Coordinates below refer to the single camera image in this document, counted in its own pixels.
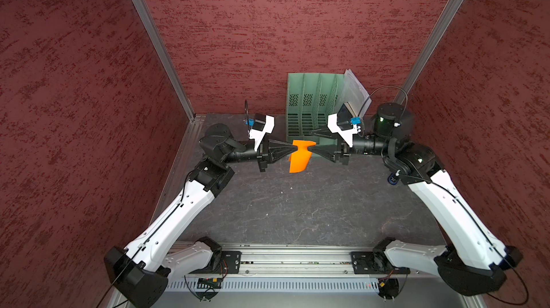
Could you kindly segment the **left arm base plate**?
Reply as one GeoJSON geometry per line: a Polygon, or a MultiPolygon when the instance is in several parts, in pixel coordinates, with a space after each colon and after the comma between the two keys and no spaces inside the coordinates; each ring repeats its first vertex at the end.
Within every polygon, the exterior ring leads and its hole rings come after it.
{"type": "Polygon", "coordinates": [[[214,252],[209,264],[203,269],[197,269],[192,274],[238,274],[242,253],[240,251],[214,252]]]}

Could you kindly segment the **orange square paper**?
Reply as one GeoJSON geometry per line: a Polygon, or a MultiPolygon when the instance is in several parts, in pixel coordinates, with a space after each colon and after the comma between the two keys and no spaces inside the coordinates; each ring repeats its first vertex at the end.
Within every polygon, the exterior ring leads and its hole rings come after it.
{"type": "Polygon", "coordinates": [[[316,143],[313,141],[293,140],[292,145],[296,146],[297,150],[290,155],[289,173],[303,172],[312,157],[309,147],[316,146],[316,143]]]}

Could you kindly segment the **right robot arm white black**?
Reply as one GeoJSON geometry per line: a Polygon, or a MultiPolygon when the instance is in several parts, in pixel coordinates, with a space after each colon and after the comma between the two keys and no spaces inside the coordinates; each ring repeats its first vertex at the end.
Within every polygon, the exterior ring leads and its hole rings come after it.
{"type": "Polygon", "coordinates": [[[477,217],[453,184],[435,152],[415,143],[411,134],[415,115],[404,105],[384,103],[364,121],[348,105],[327,118],[327,125],[312,133],[335,144],[309,150],[344,165],[352,155],[378,156],[390,170],[388,183],[407,186],[430,210],[450,242],[428,246],[387,237],[372,250],[370,268],[391,273],[395,268],[415,269],[440,277],[451,289],[467,297],[491,294],[507,280],[523,256],[505,245],[477,217]]]}

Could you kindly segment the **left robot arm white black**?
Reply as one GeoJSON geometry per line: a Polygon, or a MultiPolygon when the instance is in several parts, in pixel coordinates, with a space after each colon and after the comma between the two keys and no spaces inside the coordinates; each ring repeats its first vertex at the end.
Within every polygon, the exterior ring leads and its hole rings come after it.
{"type": "Polygon", "coordinates": [[[229,127],[217,123],[199,141],[203,158],[186,176],[170,205],[127,246],[113,247],[104,258],[109,280],[134,307],[151,307],[170,280],[192,272],[228,272],[221,263],[222,247],[205,236],[186,249],[170,253],[190,223],[225,189],[234,175],[230,163],[255,161],[260,171],[289,156],[298,147],[269,137],[274,125],[251,128],[249,140],[236,140],[229,127]]]}

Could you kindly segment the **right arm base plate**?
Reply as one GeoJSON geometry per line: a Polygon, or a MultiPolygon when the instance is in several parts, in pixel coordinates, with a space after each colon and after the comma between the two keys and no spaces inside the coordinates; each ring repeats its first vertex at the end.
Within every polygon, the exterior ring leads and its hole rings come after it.
{"type": "Polygon", "coordinates": [[[351,263],[356,275],[409,275],[410,269],[393,266],[383,253],[351,252],[351,263]]]}

